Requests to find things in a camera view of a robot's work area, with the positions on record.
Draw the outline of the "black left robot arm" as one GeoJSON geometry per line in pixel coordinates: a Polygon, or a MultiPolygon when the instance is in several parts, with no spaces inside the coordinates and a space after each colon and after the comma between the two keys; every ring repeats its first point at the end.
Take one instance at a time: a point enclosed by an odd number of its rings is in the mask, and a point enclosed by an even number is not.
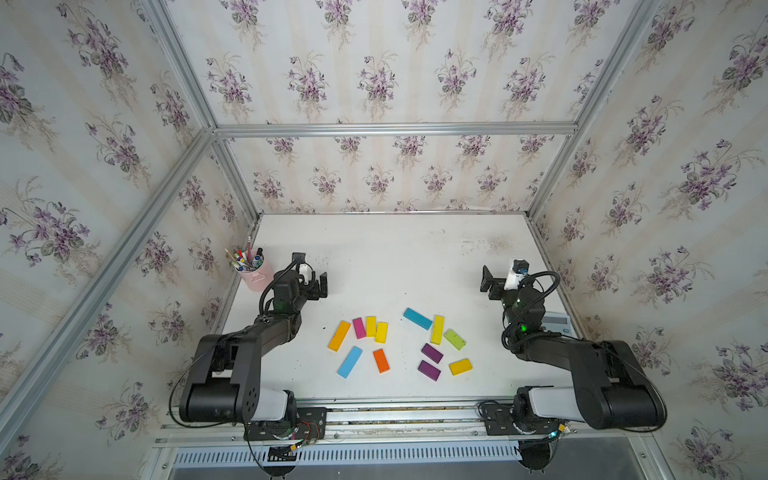
{"type": "Polygon", "coordinates": [[[186,373],[177,419],[191,427],[290,422],[295,403],[287,390],[261,386],[262,358],[298,335],[302,309],[328,296],[328,277],[295,252],[259,298],[254,322],[238,331],[201,338],[186,373]]]}

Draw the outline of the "orange-yellow long block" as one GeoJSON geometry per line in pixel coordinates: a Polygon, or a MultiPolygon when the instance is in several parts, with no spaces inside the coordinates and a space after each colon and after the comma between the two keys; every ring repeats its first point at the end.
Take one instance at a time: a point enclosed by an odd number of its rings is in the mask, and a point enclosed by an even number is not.
{"type": "Polygon", "coordinates": [[[350,328],[351,328],[351,324],[349,322],[341,321],[328,344],[328,349],[333,352],[338,352],[350,328]]]}

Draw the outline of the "magenta block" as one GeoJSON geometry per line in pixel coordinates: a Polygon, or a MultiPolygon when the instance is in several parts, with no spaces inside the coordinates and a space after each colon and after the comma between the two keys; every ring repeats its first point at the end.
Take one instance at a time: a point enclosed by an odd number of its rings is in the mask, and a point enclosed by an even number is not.
{"type": "Polygon", "coordinates": [[[367,337],[366,325],[362,318],[355,318],[352,322],[352,325],[357,339],[363,339],[367,337]]]}

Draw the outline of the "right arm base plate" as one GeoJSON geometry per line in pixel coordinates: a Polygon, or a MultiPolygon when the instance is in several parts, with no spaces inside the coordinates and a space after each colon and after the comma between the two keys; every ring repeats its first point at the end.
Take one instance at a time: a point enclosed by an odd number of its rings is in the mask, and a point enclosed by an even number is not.
{"type": "Polygon", "coordinates": [[[477,412],[488,436],[559,437],[567,430],[564,420],[538,417],[528,407],[517,403],[486,400],[477,405],[477,412]]]}

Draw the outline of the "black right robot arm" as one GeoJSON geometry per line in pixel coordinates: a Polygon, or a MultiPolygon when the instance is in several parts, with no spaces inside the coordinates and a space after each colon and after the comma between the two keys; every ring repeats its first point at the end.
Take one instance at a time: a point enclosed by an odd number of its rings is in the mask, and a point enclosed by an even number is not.
{"type": "Polygon", "coordinates": [[[594,430],[660,429],[668,408],[626,342],[593,342],[545,329],[545,301],[560,282],[551,270],[531,273],[525,260],[515,260],[504,278],[482,268],[480,290],[502,306],[502,347],[521,361],[571,376],[570,387],[519,388],[506,407],[509,422],[523,434],[550,421],[585,423],[594,430]]]}

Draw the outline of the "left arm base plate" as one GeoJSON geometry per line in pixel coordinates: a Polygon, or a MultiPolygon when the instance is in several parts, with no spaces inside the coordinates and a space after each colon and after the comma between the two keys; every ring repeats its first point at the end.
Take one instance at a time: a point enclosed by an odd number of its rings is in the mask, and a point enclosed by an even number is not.
{"type": "Polygon", "coordinates": [[[324,407],[299,407],[289,409],[279,421],[254,421],[245,426],[247,441],[306,442],[321,440],[325,436],[328,409],[324,407]]]}

